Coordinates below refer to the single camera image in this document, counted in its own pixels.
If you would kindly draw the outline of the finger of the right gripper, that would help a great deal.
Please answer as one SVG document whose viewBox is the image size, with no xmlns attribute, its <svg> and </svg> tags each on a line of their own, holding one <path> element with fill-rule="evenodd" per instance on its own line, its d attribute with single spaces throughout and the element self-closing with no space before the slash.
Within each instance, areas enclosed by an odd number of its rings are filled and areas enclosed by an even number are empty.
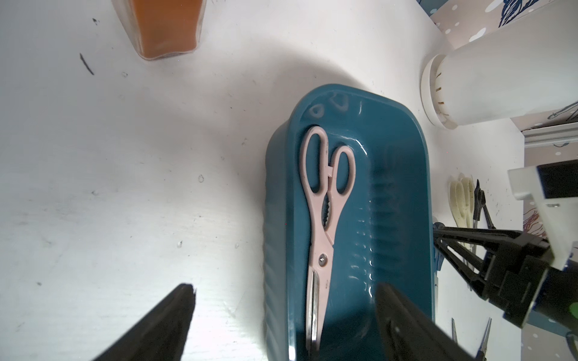
<svg viewBox="0 0 578 361">
<path fill-rule="evenodd" d="M 459 227 L 445 227 L 443 224 L 434 224 L 433 239 L 464 242 L 473 245 L 501 244 L 513 242 L 523 232 L 516 230 L 485 230 Z"/>
<path fill-rule="evenodd" d="M 468 244 L 485 248 L 486 255 L 480 258 L 454 239 L 434 240 L 436 249 L 448 260 L 472 291 L 480 298 L 489 298 L 487 288 L 487 276 L 490 268 L 489 243 L 473 240 L 468 242 Z"/>
</svg>

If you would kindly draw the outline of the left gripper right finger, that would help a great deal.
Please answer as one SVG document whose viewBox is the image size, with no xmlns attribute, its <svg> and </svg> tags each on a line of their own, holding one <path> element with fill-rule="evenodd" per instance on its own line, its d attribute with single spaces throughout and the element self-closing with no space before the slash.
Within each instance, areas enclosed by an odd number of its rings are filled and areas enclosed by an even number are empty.
<svg viewBox="0 0 578 361">
<path fill-rule="evenodd" d="M 393 285 L 376 291 L 376 318 L 388 360 L 471 360 L 448 335 Z"/>
</svg>

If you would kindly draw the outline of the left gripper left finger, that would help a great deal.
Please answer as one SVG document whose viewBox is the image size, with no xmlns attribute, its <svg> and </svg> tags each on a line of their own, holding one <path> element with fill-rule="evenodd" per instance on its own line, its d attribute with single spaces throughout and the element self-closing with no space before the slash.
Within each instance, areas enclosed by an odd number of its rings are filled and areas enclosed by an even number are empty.
<svg viewBox="0 0 578 361">
<path fill-rule="evenodd" d="M 196 305 L 191 284 L 179 284 L 98 360 L 180 360 Z"/>
</svg>

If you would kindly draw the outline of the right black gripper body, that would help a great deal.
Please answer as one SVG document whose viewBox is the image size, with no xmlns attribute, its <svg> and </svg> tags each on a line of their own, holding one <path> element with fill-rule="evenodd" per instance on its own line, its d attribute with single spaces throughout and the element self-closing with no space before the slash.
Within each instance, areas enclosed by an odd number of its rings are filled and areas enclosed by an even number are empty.
<svg viewBox="0 0 578 361">
<path fill-rule="evenodd" d="M 558 270 L 546 239 L 521 232 L 485 232 L 480 297 L 522 328 L 536 311 L 577 332 L 577 262 Z"/>
</svg>

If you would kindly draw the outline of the cream kitchen scissors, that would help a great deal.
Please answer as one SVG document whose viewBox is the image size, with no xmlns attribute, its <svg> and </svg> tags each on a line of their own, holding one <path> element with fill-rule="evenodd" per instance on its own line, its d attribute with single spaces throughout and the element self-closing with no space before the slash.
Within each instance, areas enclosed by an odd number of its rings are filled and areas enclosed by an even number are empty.
<svg viewBox="0 0 578 361">
<path fill-rule="evenodd" d="M 474 228 L 474 182 L 464 174 L 449 185 L 449 207 L 458 228 Z"/>
</svg>

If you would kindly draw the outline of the teal plastic storage box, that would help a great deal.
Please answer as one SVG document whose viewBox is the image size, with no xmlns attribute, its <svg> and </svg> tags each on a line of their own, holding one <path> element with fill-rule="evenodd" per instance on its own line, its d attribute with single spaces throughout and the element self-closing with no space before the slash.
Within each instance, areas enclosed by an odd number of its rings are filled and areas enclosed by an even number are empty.
<svg viewBox="0 0 578 361">
<path fill-rule="evenodd" d="M 311 225 L 300 181 L 312 126 L 330 151 L 353 150 L 355 186 L 337 227 L 320 360 L 383 360 L 375 296 L 394 285 L 429 317 L 434 310 L 430 174 L 421 127 L 402 104 L 339 84 L 296 105 L 266 151 L 265 341 L 270 360 L 306 360 L 306 279 Z"/>
</svg>

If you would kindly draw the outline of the pink kitchen scissors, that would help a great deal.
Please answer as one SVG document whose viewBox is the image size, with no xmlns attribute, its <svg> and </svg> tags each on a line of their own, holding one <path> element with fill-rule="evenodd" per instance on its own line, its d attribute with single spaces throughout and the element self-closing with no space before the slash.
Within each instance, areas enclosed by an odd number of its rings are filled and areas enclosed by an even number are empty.
<svg viewBox="0 0 578 361">
<path fill-rule="evenodd" d="M 317 190 L 309 182 L 307 168 L 308 148 L 314 137 L 320 141 Z M 306 291 L 306 349 L 311 357 L 320 350 L 337 227 L 355 186 L 356 172 L 355 154 L 349 146 L 339 146 L 331 153 L 328 135 L 322 127 L 313 126 L 307 131 L 300 149 L 300 179 L 311 223 Z"/>
</svg>

